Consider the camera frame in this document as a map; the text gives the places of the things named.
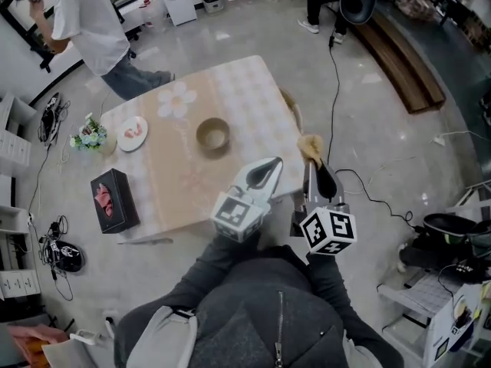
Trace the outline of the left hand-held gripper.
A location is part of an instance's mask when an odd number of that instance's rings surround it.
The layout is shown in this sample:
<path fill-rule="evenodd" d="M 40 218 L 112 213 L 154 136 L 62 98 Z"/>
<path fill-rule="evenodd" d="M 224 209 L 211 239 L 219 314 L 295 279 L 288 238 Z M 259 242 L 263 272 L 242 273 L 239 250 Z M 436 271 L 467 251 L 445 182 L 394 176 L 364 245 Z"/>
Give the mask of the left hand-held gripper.
<path fill-rule="evenodd" d="M 209 219 L 218 234 L 242 243 L 263 224 L 282 174 L 283 160 L 273 156 L 243 166 L 226 192 L 221 192 Z"/>

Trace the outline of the beige cleaning cloth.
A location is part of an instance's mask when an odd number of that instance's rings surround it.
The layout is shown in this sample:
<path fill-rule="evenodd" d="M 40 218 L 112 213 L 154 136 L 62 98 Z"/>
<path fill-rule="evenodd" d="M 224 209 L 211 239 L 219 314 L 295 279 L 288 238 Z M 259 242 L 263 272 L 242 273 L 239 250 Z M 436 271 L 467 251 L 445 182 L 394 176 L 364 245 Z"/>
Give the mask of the beige cleaning cloth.
<path fill-rule="evenodd" d="M 313 162 L 317 169 L 323 165 L 322 153 L 324 149 L 323 139 L 319 135 L 303 135 L 298 138 L 297 147 L 305 164 Z"/>

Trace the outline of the brown bowl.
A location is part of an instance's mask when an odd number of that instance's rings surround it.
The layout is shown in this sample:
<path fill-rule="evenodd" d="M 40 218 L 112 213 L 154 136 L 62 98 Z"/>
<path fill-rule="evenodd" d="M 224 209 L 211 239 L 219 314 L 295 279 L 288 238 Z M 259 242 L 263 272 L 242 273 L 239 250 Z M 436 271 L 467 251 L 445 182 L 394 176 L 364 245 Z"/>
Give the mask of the brown bowl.
<path fill-rule="evenodd" d="M 227 151 L 230 141 L 228 123 L 218 117 L 204 120 L 196 129 L 198 147 L 207 154 L 218 155 Z"/>

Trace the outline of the person's left forearm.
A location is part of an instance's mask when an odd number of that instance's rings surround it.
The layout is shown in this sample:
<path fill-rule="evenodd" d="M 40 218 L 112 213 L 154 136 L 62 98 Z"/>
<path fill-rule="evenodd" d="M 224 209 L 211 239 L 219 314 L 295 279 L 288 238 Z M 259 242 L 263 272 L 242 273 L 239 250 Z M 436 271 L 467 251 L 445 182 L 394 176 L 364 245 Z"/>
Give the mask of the person's left forearm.
<path fill-rule="evenodd" d="M 254 232 L 243 242 L 217 235 L 173 290 L 165 296 L 168 307 L 198 307 L 200 302 L 226 278 L 234 265 L 257 250 L 261 232 Z"/>

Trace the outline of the table with checked tablecloth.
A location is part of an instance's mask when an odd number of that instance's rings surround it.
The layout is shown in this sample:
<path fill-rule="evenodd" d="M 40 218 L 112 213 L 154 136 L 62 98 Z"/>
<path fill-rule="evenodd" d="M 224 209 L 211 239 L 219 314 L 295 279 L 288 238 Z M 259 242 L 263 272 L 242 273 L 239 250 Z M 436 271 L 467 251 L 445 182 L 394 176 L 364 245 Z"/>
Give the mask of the table with checked tablecloth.
<path fill-rule="evenodd" d="M 218 194 L 247 163 L 278 156 L 283 169 L 275 197 L 302 187 L 304 163 L 299 130 L 264 60 L 253 55 L 181 77 L 106 112 L 111 133 L 130 117 L 143 117 L 149 132 L 143 145 L 115 150 L 104 170 L 125 173 L 140 224 L 120 234 L 121 242 L 158 238 L 162 233 L 208 219 Z M 218 117 L 230 128 L 222 156 L 208 157 L 196 129 Z"/>

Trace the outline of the tan wicker chair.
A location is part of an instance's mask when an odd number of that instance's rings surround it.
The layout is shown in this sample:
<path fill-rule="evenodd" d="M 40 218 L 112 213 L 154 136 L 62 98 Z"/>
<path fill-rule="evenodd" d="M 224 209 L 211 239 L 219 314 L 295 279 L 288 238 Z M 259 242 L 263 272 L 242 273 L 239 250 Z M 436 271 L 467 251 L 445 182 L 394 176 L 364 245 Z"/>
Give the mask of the tan wicker chair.
<path fill-rule="evenodd" d="M 292 116 L 295 120 L 295 124 L 300 132 L 300 134 L 304 133 L 304 124 L 303 124 L 303 118 L 302 118 L 302 113 L 300 111 L 299 105 L 295 98 L 283 87 L 279 88 L 281 95 L 283 96 L 283 99 L 285 100 L 289 110 L 292 113 Z"/>

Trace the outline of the black roll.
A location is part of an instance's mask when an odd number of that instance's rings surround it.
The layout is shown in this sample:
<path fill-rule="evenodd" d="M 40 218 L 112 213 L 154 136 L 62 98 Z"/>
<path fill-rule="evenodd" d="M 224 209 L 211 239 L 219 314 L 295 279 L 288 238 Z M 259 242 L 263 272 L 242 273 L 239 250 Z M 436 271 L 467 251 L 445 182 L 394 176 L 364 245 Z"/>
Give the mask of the black roll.
<path fill-rule="evenodd" d="M 398 247 L 400 267 L 415 267 L 432 271 L 440 271 L 446 266 L 456 263 L 457 254 L 452 252 L 424 251 L 409 245 Z"/>

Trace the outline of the person's grey jacket torso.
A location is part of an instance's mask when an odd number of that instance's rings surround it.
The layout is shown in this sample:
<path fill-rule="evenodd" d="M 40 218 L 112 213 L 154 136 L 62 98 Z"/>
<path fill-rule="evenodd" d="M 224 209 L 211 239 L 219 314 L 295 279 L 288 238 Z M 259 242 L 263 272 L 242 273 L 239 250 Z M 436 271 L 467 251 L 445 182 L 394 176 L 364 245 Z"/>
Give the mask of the person's grey jacket torso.
<path fill-rule="evenodd" d="M 120 320 L 116 368 L 126 368 L 150 319 L 166 306 L 166 295 Z M 242 259 L 198 307 L 172 309 L 198 321 L 187 368 L 404 368 L 400 353 L 352 306 L 342 320 L 315 294 L 308 260 L 286 245 Z"/>

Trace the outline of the black tissue box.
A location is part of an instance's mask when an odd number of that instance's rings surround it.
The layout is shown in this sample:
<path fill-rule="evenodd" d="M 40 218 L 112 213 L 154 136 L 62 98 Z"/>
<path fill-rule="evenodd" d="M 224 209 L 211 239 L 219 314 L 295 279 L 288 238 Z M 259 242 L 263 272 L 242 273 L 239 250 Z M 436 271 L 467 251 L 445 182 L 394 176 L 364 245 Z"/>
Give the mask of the black tissue box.
<path fill-rule="evenodd" d="M 109 190 L 113 201 L 113 216 L 107 218 L 94 197 L 99 184 Z M 91 181 L 95 211 L 103 234 L 118 234 L 140 224 L 140 218 L 130 190 L 127 175 L 117 169 L 110 169 Z"/>

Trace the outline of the brown wooden bench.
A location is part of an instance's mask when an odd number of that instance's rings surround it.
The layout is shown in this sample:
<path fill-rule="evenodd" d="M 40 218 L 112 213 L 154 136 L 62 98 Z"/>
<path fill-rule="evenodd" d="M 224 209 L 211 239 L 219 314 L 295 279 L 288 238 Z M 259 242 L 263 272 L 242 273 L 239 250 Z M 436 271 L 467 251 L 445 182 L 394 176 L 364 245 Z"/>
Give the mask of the brown wooden bench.
<path fill-rule="evenodd" d="M 441 108 L 446 96 L 427 64 L 397 26 L 375 11 L 351 31 L 379 64 L 409 114 Z"/>

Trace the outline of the white grid top table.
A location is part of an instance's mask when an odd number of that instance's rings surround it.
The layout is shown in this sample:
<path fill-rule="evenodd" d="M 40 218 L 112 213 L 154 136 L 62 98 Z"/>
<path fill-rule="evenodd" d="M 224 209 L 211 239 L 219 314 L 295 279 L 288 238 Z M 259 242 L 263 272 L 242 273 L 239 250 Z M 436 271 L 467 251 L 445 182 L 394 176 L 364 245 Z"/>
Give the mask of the white grid top table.
<path fill-rule="evenodd" d="M 427 319 L 458 317 L 457 295 L 463 283 L 433 272 L 417 271 L 407 280 L 397 274 L 377 286 L 377 293 Z"/>

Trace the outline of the pink tissue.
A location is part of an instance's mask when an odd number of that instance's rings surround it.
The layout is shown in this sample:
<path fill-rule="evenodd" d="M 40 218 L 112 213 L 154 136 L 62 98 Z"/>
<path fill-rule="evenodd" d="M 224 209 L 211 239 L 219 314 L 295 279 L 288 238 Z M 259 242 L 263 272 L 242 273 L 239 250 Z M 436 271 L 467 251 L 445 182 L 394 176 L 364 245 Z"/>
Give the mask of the pink tissue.
<path fill-rule="evenodd" d="M 112 196 L 110 194 L 110 190 L 102 183 L 99 184 L 97 188 L 97 194 L 94 197 L 99 206 L 104 211 L 104 214 L 107 218 L 111 218 L 113 216 L 113 201 Z"/>

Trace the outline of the flower bouquet in cream pot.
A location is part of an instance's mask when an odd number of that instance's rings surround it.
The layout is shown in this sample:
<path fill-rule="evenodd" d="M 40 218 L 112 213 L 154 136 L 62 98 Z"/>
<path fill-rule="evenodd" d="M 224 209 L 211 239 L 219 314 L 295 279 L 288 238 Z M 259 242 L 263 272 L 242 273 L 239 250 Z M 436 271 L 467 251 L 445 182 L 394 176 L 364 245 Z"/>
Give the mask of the flower bouquet in cream pot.
<path fill-rule="evenodd" d="M 109 156 L 116 148 L 117 138 L 89 113 L 78 133 L 70 136 L 69 143 L 76 150 L 93 150 Z"/>

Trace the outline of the white desk with drawers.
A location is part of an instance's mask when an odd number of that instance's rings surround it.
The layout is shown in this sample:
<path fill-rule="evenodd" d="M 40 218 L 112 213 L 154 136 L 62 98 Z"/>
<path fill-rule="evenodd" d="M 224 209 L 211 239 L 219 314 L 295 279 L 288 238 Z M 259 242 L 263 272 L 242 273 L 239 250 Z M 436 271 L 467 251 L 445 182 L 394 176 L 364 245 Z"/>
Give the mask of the white desk with drawers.
<path fill-rule="evenodd" d="M 12 93 L 0 101 L 0 174 L 15 177 L 29 167 L 31 142 L 8 130 L 8 124 L 24 127 L 36 111 Z"/>

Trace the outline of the pink cloth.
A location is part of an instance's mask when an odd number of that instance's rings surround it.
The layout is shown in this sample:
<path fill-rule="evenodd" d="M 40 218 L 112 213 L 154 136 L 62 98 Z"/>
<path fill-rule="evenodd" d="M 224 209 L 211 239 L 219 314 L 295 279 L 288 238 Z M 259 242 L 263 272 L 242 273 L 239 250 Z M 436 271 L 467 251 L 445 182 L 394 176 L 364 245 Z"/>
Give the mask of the pink cloth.
<path fill-rule="evenodd" d="M 30 368 L 50 368 L 42 347 L 69 340 L 63 330 L 44 324 L 33 327 L 8 325 L 7 330 Z"/>

